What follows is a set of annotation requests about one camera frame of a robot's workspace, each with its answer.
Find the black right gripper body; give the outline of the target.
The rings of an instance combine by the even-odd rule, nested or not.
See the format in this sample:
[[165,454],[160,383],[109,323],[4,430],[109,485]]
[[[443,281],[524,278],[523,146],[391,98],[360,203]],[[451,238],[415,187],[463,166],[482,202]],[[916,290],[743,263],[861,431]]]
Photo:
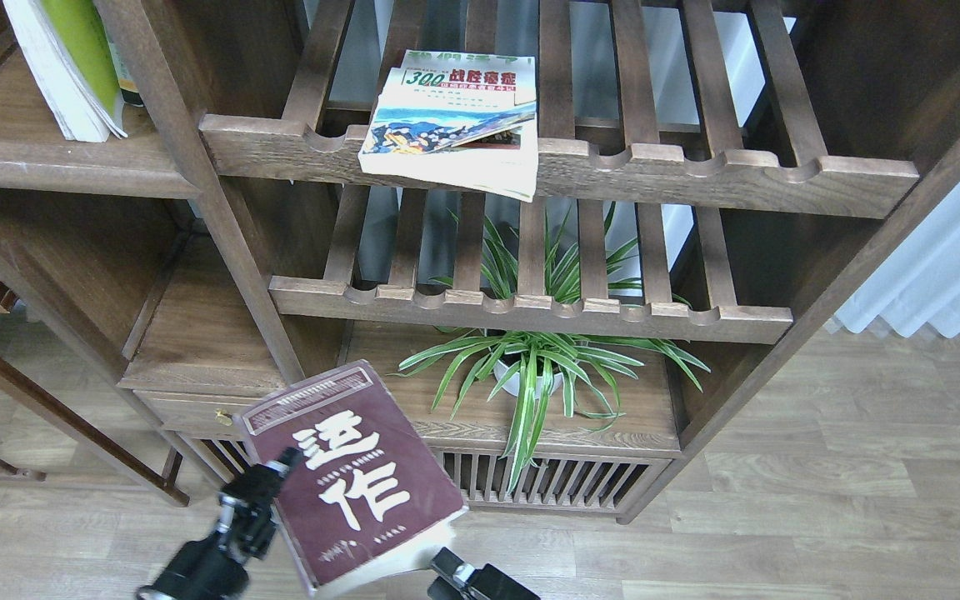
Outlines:
[[427,589],[429,599],[540,599],[513,577],[488,563],[477,570],[461,563],[456,570],[439,574]]

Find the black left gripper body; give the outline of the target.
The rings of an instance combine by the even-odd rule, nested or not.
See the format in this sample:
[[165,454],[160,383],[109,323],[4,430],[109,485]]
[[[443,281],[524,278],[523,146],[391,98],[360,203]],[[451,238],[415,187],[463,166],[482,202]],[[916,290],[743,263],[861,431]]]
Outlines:
[[217,546],[233,561],[263,559],[268,553],[278,528],[273,504],[282,486],[281,468],[249,467],[222,487]]

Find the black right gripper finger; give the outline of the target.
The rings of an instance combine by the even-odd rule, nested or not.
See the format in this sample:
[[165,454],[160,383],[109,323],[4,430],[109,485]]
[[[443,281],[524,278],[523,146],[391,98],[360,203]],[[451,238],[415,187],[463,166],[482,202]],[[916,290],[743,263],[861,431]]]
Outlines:
[[476,567],[464,562],[449,547],[443,547],[432,558],[432,570],[437,574],[432,588],[472,588],[479,577]]

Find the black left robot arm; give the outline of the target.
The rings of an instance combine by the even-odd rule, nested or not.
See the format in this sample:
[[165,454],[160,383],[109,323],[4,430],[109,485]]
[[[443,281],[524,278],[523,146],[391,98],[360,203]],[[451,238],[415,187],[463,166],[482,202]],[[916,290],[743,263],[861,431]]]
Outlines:
[[248,559],[264,559],[278,520],[273,502],[303,456],[287,447],[277,459],[248,467],[218,494],[220,516],[206,538],[184,543],[137,599],[238,599],[248,587]]

